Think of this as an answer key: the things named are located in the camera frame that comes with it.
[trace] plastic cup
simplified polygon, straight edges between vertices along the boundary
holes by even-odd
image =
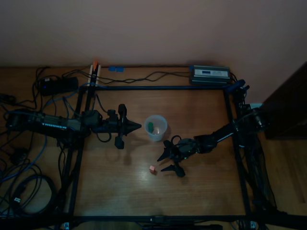
[[[154,126],[153,127],[154,130],[152,133],[150,133],[148,130],[149,122],[152,122]],[[151,115],[145,120],[144,127],[145,127],[146,132],[148,133],[150,140],[160,141],[163,138],[164,133],[167,129],[167,121],[165,120],[164,117],[160,115]]]

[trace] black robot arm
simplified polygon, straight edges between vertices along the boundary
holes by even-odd
[[[77,137],[86,137],[91,131],[94,133],[117,133],[115,146],[124,148],[122,136],[141,127],[140,124],[129,121],[126,118],[127,109],[124,104],[118,107],[118,115],[115,110],[108,110],[109,118],[103,120],[97,110],[87,111],[74,119],[61,116],[52,116],[45,113],[27,109],[8,112],[6,127],[8,131],[33,131],[57,139],[65,139],[68,142]]]
[[[171,141],[165,140],[163,142],[165,146],[164,152],[158,159],[158,161],[162,161],[163,159],[170,158],[174,161],[174,165],[170,165],[161,171],[175,171],[177,176],[183,177],[185,176],[184,170],[179,166],[179,162],[182,160],[195,153],[211,152],[220,141],[232,136],[234,133],[238,133],[240,137],[240,135],[263,131],[267,125],[268,119],[263,111],[253,109],[248,114],[233,120],[233,122],[210,135],[195,136],[193,139],[180,139],[177,144],[173,143],[174,138],[177,137],[174,136]]]

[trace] blue tape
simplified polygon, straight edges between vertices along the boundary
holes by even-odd
[[[116,67],[116,72],[123,72],[124,71],[124,68],[123,67]]]
[[[115,67],[115,66],[110,66],[110,67],[109,67],[109,71],[115,72],[115,71],[116,71],[116,67]]]

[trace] black power adapter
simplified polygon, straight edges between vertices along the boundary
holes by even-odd
[[[58,93],[71,92],[78,89],[78,79],[62,78],[53,80],[51,78],[42,79],[39,81],[40,93],[43,96],[51,96]]]

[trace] small cube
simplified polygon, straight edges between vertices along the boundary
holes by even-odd
[[[151,166],[149,167],[149,171],[150,171],[151,173],[154,173],[154,172],[155,172],[155,167],[151,165]]]

